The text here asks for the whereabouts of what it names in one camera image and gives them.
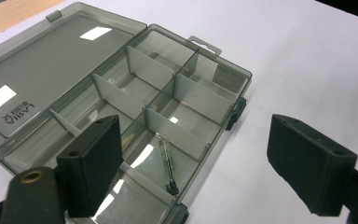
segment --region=plastic divider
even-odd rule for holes
[[[154,133],[146,129],[145,126],[138,126],[137,132],[141,134],[138,135],[136,142],[124,153],[123,158],[138,173],[161,189],[166,190],[169,178],[166,163],[159,146],[162,134]],[[129,128],[126,133],[133,135],[134,131]],[[175,144],[171,144],[171,155],[173,178],[181,194],[199,162]]]
[[[166,192],[165,190],[161,189],[155,183],[144,177],[143,175],[139,174],[135,169],[130,167],[126,162],[123,161],[120,165],[120,170],[123,171],[126,175],[131,177],[135,180],[139,185],[147,189],[153,195],[158,197],[163,202],[170,204],[174,200],[174,197]]]
[[[131,154],[131,146],[134,142],[142,138],[143,132],[146,130],[145,111],[142,112],[128,127],[125,132],[121,133],[121,146],[123,149],[123,158]]]
[[[132,122],[128,115],[100,98],[91,76],[69,90],[50,110],[58,114],[55,119],[60,119],[59,123],[74,135],[78,133],[76,129],[83,132],[93,121],[110,115],[120,115],[121,131]]]
[[[235,104],[249,83],[250,76],[212,60],[197,51],[179,71],[209,91]]]
[[[100,93],[100,97],[102,99],[129,115],[132,119],[136,119],[138,115],[141,114],[144,108],[142,103],[133,99],[121,89],[113,86],[104,78],[96,74],[94,74],[92,77],[98,93]]]
[[[171,80],[174,74],[171,68],[158,63],[137,49],[127,47],[126,50],[131,73],[159,90]]]
[[[57,120],[49,119],[36,132],[29,134],[26,141],[6,145],[8,152],[4,155],[4,160],[20,169],[19,172],[29,169],[37,160],[44,157],[51,146],[54,146],[64,135],[66,135],[66,130]]]
[[[132,171],[124,173],[119,170],[112,181],[111,190],[95,216],[69,218],[68,223],[123,223],[123,220],[124,223],[127,223],[127,220],[131,223],[163,223],[176,203],[164,199],[163,192],[158,192],[158,189],[150,188],[147,184],[145,187],[143,184],[143,179]]]
[[[71,124],[68,120],[63,118],[60,114],[50,109],[50,113],[54,116],[54,118],[61,124],[61,126],[68,132],[74,135],[74,137],[78,137],[81,134],[81,131],[78,128]]]
[[[149,108],[179,126],[185,132],[206,142],[207,145],[212,143],[218,129],[220,129],[219,124],[186,103],[177,100],[174,97],[175,92],[176,77],[149,104]]]
[[[162,117],[152,109],[147,109],[149,129],[167,138],[170,142],[177,145],[183,151],[191,155],[196,160],[200,160],[207,143],[195,137],[191,133],[184,131],[168,119]]]
[[[175,72],[179,71],[194,53],[194,50],[153,29],[138,36],[131,45]]]
[[[180,74],[176,77],[174,97],[219,124],[232,108],[226,98]]]

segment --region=box lid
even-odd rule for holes
[[[0,45],[0,146],[146,24],[74,3]]]

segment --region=box latch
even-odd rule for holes
[[[228,122],[228,125],[226,127],[227,131],[231,131],[232,126],[234,125],[234,123],[237,122],[237,120],[240,118],[243,109],[246,107],[246,99],[240,97],[240,99],[238,99],[238,103],[237,103],[237,107],[234,108],[233,110],[233,114]]]

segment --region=gray plastic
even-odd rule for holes
[[[0,162],[8,170],[55,167],[56,156],[93,121],[119,115],[125,162],[113,189],[96,217],[67,221],[186,220],[180,202],[251,73],[157,25],[78,3],[4,46],[0,88],[12,97],[0,105]],[[12,111],[24,115],[9,126],[2,118]],[[174,196],[166,190],[161,139],[171,144]]]

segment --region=screw hole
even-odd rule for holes
[[[341,151],[339,151],[339,150],[334,150],[333,153],[336,154],[336,155],[338,155],[338,156],[344,155],[344,153],[341,152]]]
[[[42,174],[43,173],[40,171],[33,171],[31,173],[28,173],[21,178],[21,183],[24,184],[34,183],[42,178]]]
[[[79,154],[78,151],[71,151],[71,152],[69,153],[69,156],[70,156],[70,157],[75,157],[75,156],[77,156],[78,154]]]

